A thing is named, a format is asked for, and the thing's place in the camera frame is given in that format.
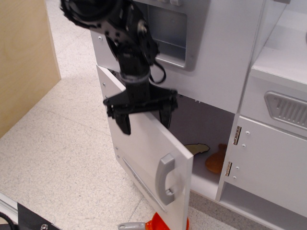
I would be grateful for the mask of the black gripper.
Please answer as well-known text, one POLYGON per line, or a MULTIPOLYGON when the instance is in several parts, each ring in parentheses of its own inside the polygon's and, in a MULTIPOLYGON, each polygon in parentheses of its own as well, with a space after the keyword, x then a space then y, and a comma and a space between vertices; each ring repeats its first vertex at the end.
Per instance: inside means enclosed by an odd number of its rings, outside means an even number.
POLYGON ((161 88, 149 81, 140 84, 126 84, 126 89, 104 99, 107 115, 116 120, 120 130, 131 134, 130 114, 159 111, 161 124, 169 129, 172 112, 177 109, 177 91, 161 88))

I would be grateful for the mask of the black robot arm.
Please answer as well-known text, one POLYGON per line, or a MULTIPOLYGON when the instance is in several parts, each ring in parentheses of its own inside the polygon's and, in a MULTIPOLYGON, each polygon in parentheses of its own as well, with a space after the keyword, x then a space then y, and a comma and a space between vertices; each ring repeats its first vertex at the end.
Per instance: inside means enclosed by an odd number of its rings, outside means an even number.
POLYGON ((119 63, 125 91, 106 98, 107 115, 121 131, 131 134, 130 114, 158 111, 160 122, 170 127, 172 112, 177 108, 177 91, 158 87, 166 74, 154 81, 150 67, 156 65, 158 44, 150 34, 142 11, 132 0, 62 0, 64 16, 76 26, 100 32, 119 63))

